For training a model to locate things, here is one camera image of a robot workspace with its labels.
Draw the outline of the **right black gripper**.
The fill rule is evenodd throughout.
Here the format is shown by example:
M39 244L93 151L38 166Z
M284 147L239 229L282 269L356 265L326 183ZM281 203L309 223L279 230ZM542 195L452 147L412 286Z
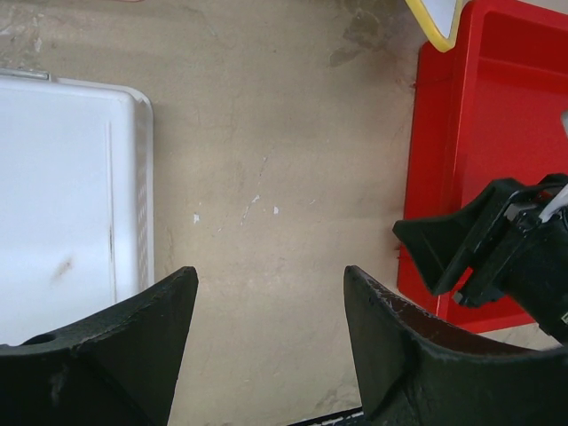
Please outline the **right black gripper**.
M567 176L536 185L490 183L458 212L399 220L393 232L434 296L466 282L457 304L509 296L547 334L567 342Z

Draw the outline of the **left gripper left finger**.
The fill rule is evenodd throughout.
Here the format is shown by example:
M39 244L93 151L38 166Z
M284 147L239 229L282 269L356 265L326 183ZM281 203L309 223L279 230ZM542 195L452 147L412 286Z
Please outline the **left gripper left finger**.
M165 425L198 275L183 267L123 302L1 347L3 425Z

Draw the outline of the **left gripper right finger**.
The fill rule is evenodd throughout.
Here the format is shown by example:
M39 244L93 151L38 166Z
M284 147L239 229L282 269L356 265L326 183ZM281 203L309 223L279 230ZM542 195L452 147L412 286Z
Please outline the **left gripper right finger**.
M565 425L567 349L447 323L357 266L343 276L359 395L373 425Z

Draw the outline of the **red plastic tray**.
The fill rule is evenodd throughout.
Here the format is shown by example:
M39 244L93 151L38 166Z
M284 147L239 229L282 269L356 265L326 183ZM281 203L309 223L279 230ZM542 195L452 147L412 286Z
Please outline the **red plastic tray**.
M401 220L452 215L498 179L567 176L566 15L522 1L472 1L461 15L452 50L419 52ZM432 295L401 243L398 289L427 311L474 333L536 322L509 296L457 304L466 279Z

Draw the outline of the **white perforated basket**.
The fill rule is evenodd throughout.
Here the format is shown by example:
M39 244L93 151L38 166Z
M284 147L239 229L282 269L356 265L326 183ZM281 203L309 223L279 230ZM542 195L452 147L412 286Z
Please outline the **white perforated basket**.
M1 341L154 284L154 114L122 85L1 72Z

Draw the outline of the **yellow-edged whiteboard stand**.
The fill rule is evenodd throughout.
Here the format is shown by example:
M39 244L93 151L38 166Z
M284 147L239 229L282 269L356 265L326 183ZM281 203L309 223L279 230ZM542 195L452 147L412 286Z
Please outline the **yellow-edged whiteboard stand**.
M406 0L432 46L440 52L453 49L460 23L462 0Z

